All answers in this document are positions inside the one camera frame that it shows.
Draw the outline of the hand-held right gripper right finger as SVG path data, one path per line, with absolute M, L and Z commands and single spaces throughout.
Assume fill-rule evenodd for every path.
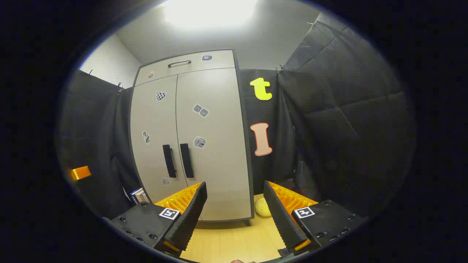
M 265 181 L 264 198 L 285 247 L 279 255 L 299 256 L 337 243 L 367 222 L 338 203 L 316 202 Z

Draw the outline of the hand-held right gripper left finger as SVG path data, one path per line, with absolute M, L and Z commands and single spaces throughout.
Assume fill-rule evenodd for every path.
M 200 182 L 155 204 L 134 205 L 107 224 L 149 248 L 180 256 L 192 238 L 207 197 L 206 182 Z

